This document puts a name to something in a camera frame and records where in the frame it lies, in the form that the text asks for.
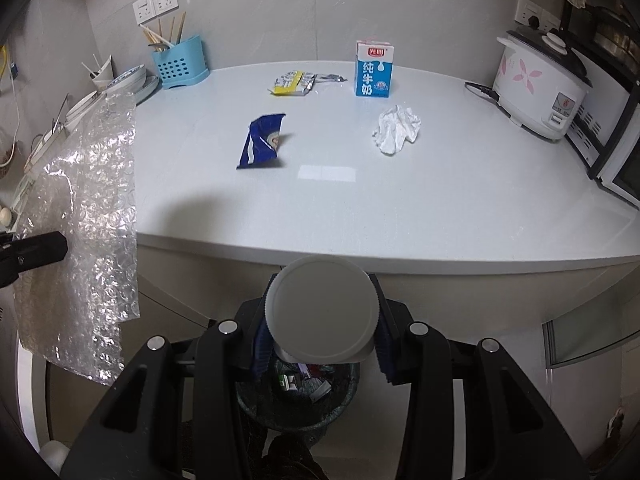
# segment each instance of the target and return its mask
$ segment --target kitchen counter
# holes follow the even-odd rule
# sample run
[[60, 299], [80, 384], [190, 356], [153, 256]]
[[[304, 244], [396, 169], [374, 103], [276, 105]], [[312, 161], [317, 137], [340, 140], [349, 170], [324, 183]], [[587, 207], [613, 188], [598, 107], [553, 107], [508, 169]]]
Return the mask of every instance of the kitchen counter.
[[[289, 70], [338, 73], [305, 97]], [[136, 111], [143, 245], [285, 265], [340, 254], [369, 272], [511, 274], [640, 260], [639, 212], [588, 179], [569, 143], [518, 128], [463, 81], [394, 67], [389, 99], [357, 98], [352, 62], [213, 71]], [[385, 156], [372, 132], [399, 104], [422, 118]], [[286, 113], [278, 159], [236, 170], [248, 125]]]

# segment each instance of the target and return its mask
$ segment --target white crumpled paper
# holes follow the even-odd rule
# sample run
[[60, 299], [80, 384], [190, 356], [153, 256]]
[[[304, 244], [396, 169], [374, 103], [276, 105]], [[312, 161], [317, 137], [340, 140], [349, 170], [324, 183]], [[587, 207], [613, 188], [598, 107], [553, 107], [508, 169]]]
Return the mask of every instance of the white crumpled paper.
[[373, 132], [376, 146], [385, 155], [393, 155], [402, 150], [404, 140], [414, 142], [420, 131], [420, 117], [411, 108], [399, 105], [390, 108], [378, 118], [378, 127]]

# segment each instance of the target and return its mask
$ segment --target blue wrapper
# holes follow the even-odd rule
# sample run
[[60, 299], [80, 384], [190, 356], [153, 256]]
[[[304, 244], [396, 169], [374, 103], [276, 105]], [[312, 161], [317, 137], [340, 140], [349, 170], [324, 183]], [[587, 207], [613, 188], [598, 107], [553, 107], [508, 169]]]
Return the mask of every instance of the blue wrapper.
[[280, 125], [285, 115], [263, 115], [249, 124], [249, 134], [246, 136], [244, 150], [242, 150], [240, 163], [236, 169], [249, 168], [254, 164], [278, 157], [276, 149], [280, 136]]

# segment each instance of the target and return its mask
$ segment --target microwave oven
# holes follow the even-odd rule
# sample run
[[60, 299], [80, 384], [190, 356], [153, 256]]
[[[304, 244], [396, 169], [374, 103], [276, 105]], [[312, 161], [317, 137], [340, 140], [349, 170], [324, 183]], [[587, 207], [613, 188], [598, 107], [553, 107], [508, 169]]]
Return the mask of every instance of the microwave oven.
[[[567, 139], [588, 166], [591, 178], [640, 208], [640, 105], [629, 108], [629, 92], [591, 59], [574, 51], [593, 89], [582, 101]], [[623, 114], [630, 115], [628, 124], [616, 131]]]

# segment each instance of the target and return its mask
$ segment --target rice cooker lid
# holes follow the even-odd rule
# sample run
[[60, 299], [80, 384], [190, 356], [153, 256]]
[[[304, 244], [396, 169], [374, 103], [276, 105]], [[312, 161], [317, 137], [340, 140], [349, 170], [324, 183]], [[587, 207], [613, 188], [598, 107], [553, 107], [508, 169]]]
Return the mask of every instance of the rice cooker lid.
[[580, 58], [578, 58], [570, 48], [563, 48], [562, 45], [564, 42], [557, 36], [544, 34], [543, 32], [525, 26], [517, 27], [516, 30], [508, 30], [507, 34], [529, 45], [553, 62], [558, 63], [558, 65], [592, 87], [591, 81], [589, 81], [587, 77], [587, 69], [580, 61]]

